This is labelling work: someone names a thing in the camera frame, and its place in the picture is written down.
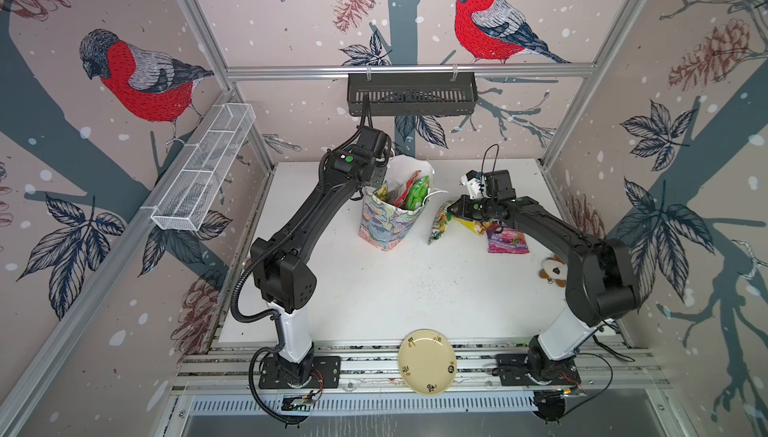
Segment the plate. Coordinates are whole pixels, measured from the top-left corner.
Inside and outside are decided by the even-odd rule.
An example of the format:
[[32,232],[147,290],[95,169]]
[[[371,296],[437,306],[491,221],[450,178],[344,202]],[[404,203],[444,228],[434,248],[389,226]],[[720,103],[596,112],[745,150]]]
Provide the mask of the plate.
[[456,376],[456,353],[448,339],[436,330],[411,332],[397,353],[400,376],[415,393],[440,395]]

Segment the green snack package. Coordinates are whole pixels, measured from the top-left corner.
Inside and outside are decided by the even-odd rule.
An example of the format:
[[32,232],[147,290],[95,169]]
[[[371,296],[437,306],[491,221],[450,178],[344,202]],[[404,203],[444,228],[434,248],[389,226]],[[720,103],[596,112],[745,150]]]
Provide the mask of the green snack package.
[[424,203],[424,198],[429,192],[429,176],[424,177],[420,181],[413,184],[411,191],[408,192],[408,198],[406,199],[405,209],[408,211],[415,211]]

